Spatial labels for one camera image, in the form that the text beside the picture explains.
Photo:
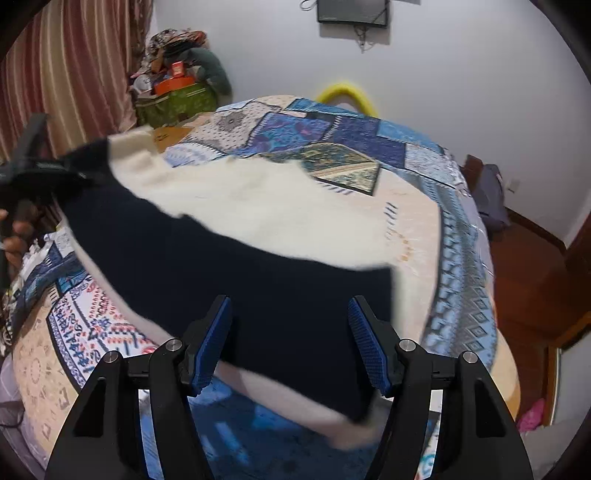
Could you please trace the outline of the person's left hand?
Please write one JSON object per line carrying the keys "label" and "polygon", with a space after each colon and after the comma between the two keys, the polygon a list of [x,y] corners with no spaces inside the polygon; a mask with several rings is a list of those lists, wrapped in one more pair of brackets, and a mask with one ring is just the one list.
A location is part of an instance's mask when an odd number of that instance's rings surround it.
{"label": "person's left hand", "polygon": [[2,234],[2,248],[9,273],[14,275],[22,266],[23,255],[28,251],[30,240],[34,236],[34,222],[38,216],[37,207],[29,200],[18,204],[17,212],[1,210],[1,226],[10,225],[10,232]]}

